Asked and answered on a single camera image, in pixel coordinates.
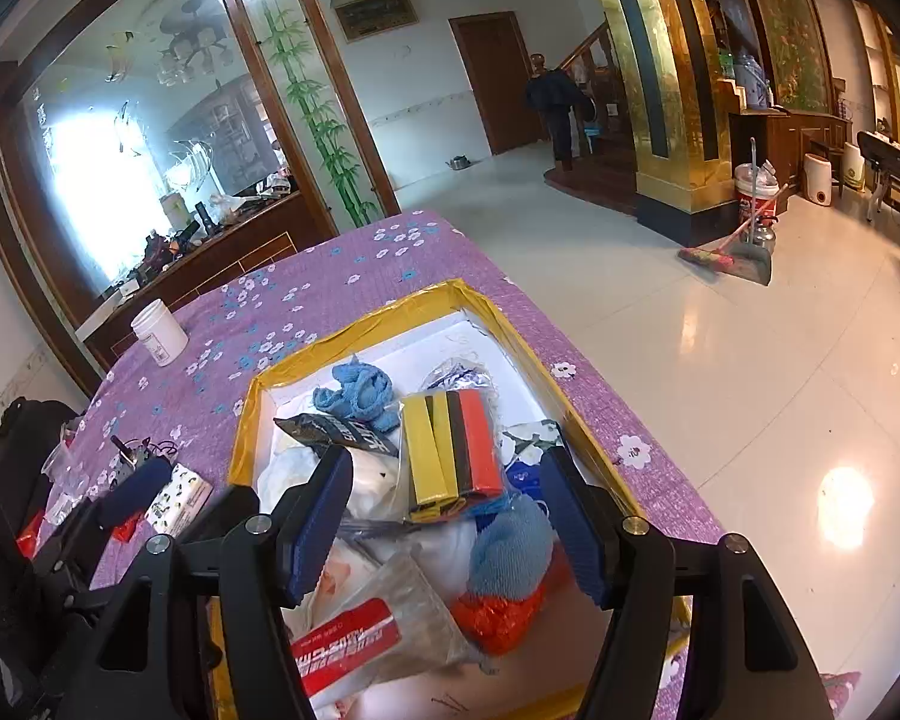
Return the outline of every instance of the golden pillar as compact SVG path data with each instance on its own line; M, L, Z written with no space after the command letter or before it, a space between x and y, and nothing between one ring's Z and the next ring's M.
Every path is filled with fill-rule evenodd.
M729 201L727 84L706 2L601 1L634 129L637 191L687 215Z

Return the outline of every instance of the dark pants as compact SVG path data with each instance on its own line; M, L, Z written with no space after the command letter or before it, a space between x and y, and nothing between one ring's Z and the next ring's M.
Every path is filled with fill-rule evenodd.
M573 139L570 136L570 108L552 105L543 111L550 139L554 142L554 159L557 162L573 159Z

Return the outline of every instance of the black pillar base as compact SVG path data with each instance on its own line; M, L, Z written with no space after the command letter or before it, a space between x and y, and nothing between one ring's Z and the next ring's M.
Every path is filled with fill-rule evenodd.
M682 247L699 247L729 235L740 223L739 215L740 203L736 200L689 214L636 194L636 220Z

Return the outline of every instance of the glass partition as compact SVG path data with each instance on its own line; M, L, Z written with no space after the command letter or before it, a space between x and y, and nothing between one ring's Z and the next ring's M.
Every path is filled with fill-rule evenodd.
M117 1L24 105L38 179L101 293L149 233L182 229L199 202L217 220L212 196L283 166L221 0Z
M343 124L299 0L242 0L293 131L341 231L384 214L349 128Z

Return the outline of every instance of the wooden cabinet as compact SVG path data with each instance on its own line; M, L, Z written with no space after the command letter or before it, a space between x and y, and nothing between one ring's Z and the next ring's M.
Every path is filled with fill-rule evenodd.
M171 311L260 266L321 242L306 201L300 193L269 205L256 215L226 229L192 254L173 263L130 300L117 307L86 340L104 367L111 367L137 340L130 322L156 299Z
M793 111L745 111L730 114L730 151L736 167L751 160L749 139L756 139L756 159L769 159L780 184L798 191L803 177L803 156L813 143L842 149L850 138L850 122L836 116Z

